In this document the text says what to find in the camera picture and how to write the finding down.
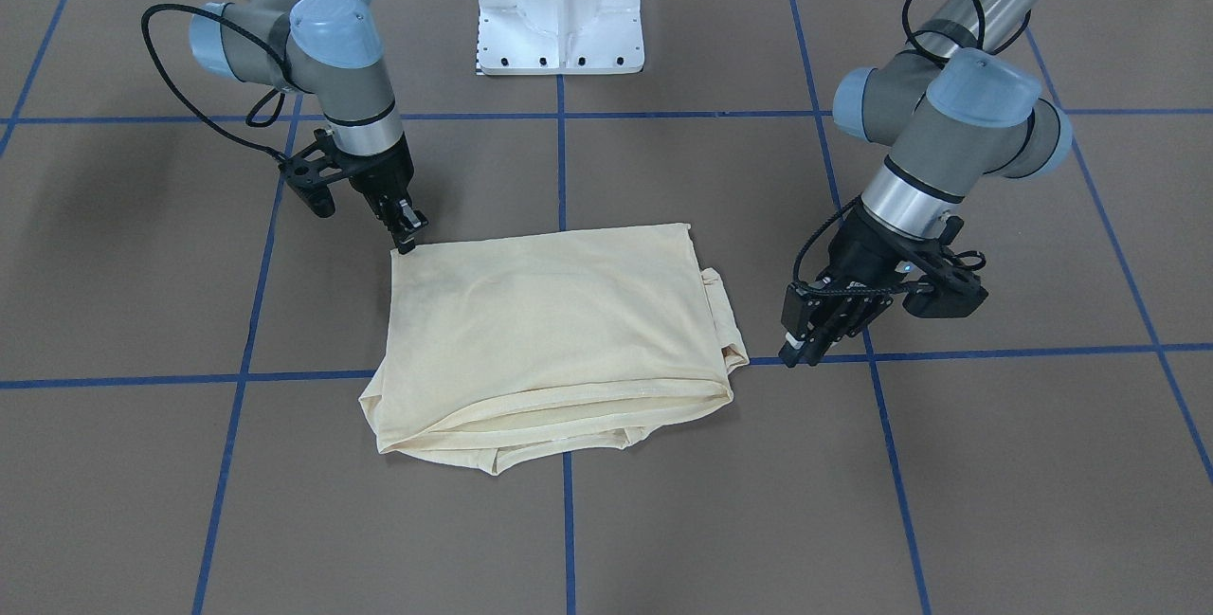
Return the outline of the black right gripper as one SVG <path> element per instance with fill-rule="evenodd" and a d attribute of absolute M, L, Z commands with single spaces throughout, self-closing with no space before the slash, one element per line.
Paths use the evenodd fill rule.
<path fill-rule="evenodd" d="M 425 213 L 408 193 L 412 180 L 412 158 L 408 137 L 402 135 L 393 146 L 376 154 L 359 154 L 343 149 L 363 169 L 351 177 L 351 186 L 364 197 L 386 228 L 399 255 L 416 247 L 416 234 L 428 226 Z"/>

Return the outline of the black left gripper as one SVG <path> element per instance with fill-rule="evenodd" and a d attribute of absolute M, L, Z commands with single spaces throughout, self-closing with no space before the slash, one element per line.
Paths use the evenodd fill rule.
<path fill-rule="evenodd" d="M 836 222 L 841 226 L 828 244 L 827 264 L 814 280 L 803 279 L 807 251 Z M 862 209 L 841 207 L 802 244 L 784 300 L 781 361 L 816 366 L 841 338 L 860 335 L 892 307 L 892 295 L 904 291 L 905 278 L 892 237 Z"/>

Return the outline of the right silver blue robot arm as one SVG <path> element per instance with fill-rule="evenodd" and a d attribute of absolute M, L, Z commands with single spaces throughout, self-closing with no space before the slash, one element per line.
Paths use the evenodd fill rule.
<path fill-rule="evenodd" d="M 204 70 L 268 85 L 270 97 L 311 93 L 325 126 L 295 154 L 264 146 L 284 183 L 317 217 L 335 213 L 348 182 L 389 232 L 415 247 L 427 218 L 410 197 L 412 160 L 371 0 L 228 0 L 190 8 L 190 53 Z"/>

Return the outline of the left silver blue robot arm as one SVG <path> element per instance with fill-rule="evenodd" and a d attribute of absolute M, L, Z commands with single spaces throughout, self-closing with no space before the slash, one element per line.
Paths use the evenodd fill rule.
<path fill-rule="evenodd" d="M 1040 0 L 949 0 L 919 25 L 900 15 L 905 44 L 887 66 L 838 84 L 836 126 L 884 146 L 859 197 L 830 217 L 838 230 L 814 278 L 792 264 L 784 301 L 785 366 L 816 365 L 900 298 L 910 317 L 970 317 L 987 300 L 985 257 L 956 252 L 959 207 L 983 177 L 1024 180 L 1067 156 L 1074 124 L 1037 76 L 1001 58 Z"/>

